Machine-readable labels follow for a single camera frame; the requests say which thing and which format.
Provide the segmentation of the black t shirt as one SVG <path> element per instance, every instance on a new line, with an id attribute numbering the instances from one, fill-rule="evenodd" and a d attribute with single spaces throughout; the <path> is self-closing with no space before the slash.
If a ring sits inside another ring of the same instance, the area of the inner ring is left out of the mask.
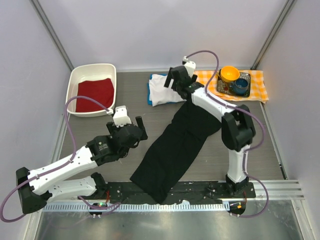
<path id="1" fill-rule="evenodd" d="M 156 203 L 163 203 L 207 138 L 220 129 L 221 122 L 215 116 L 186 101 L 149 147 L 130 180 Z"/>

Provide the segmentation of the orange checkered cloth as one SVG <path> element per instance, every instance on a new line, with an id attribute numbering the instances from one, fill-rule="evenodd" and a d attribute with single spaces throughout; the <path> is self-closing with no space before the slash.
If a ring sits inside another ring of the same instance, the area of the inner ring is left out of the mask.
<path id="1" fill-rule="evenodd" d="M 250 95 L 249 97 L 232 96 L 225 93 L 220 93 L 216 89 L 218 76 L 215 75 L 209 83 L 208 90 L 214 95 L 226 101 L 259 101 L 266 103 L 269 98 L 264 84 L 264 74 L 261 70 L 240 70 L 240 72 L 249 73 L 251 75 Z"/>

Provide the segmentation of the white plastic tub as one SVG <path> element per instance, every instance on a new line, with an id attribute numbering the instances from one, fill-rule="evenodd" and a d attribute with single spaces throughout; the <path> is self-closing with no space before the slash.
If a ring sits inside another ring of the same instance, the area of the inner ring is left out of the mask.
<path id="1" fill-rule="evenodd" d="M 78 86 L 80 83 L 85 81 L 95 82 L 105 79 L 110 79 L 114 89 L 112 103 L 108 108 L 108 111 L 101 109 L 99 111 L 78 112 L 76 111 L 77 100 L 75 99 L 68 105 L 67 112 L 71 115 L 85 118 L 100 117 L 113 114 L 117 92 L 117 71 L 116 67 L 111 63 L 87 64 L 78 66 L 73 69 L 69 77 L 65 102 L 67 102 L 70 98 L 78 95 Z"/>

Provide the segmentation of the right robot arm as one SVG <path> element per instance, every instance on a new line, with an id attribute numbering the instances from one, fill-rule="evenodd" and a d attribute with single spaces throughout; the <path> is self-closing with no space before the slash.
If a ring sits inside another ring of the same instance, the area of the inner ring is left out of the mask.
<path id="1" fill-rule="evenodd" d="M 249 183 L 245 173 L 248 156 L 256 130 L 252 117 L 247 115 L 249 109 L 245 105 L 237 107 L 206 92 L 203 84 L 196 81 L 194 67 L 180 65 L 168 71 L 164 87 L 177 92 L 182 99 L 192 102 L 214 116 L 221 122 L 221 139 L 228 149 L 228 171 L 225 176 L 226 193 L 233 198 L 243 193 Z"/>

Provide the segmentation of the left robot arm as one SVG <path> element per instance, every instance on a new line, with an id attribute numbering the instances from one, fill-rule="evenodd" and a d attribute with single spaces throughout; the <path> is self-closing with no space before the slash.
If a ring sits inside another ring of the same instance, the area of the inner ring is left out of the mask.
<path id="1" fill-rule="evenodd" d="M 18 169 L 16 185 L 23 214 L 31 214 L 44 208 L 47 203 L 69 197 L 81 196 L 84 199 L 102 199 L 107 192 L 107 184 L 101 174 L 76 180 L 69 178 L 95 169 L 107 163 L 118 161 L 136 148 L 148 135 L 141 116 L 135 118 L 136 124 L 127 123 L 117 127 L 109 122 L 109 135 L 100 135 L 71 154 L 50 165 L 29 170 Z"/>

